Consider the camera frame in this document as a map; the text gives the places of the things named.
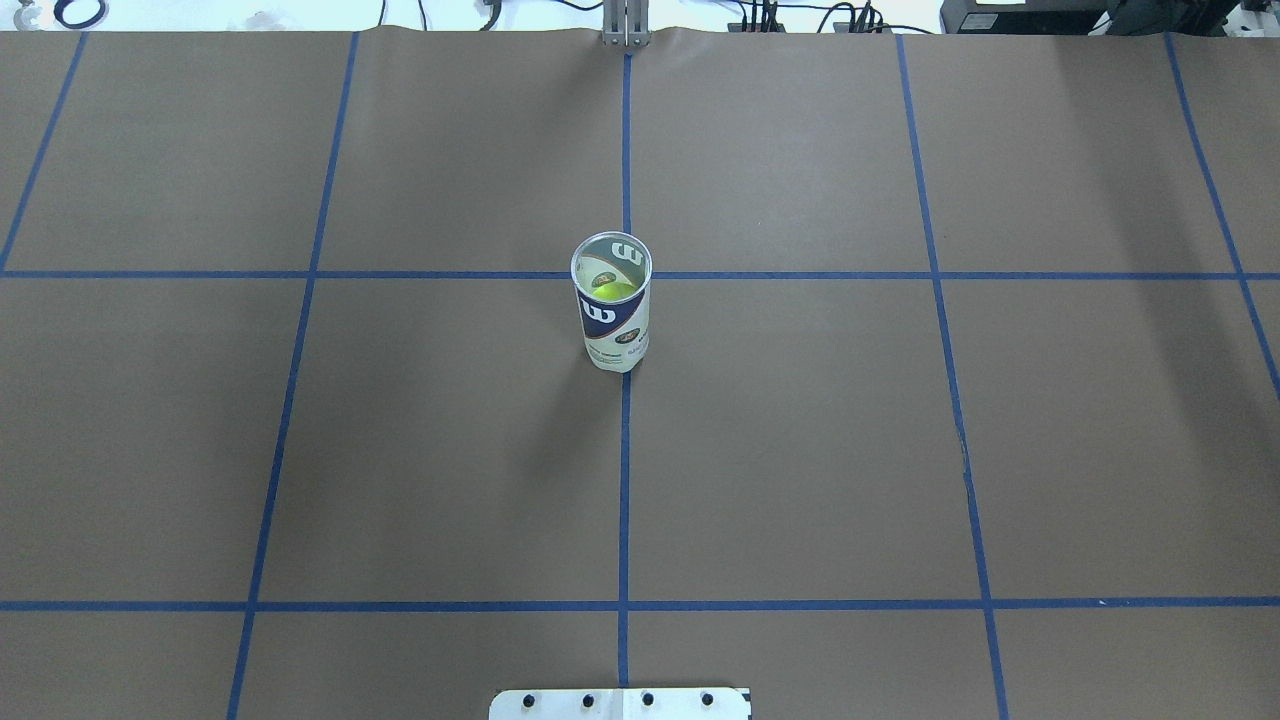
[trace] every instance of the green ball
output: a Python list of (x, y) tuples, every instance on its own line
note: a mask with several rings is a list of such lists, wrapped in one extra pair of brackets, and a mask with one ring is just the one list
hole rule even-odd
[(622, 281), (602, 284), (600, 287), (593, 287), (591, 295), (599, 300), (605, 300), (609, 302), (622, 300), (623, 297), (635, 295), (636, 286), (626, 283)]

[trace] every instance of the white plastic object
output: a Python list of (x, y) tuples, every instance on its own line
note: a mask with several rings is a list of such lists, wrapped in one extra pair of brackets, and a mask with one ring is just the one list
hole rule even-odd
[(627, 688), (504, 691), (489, 720), (750, 720), (751, 691)]

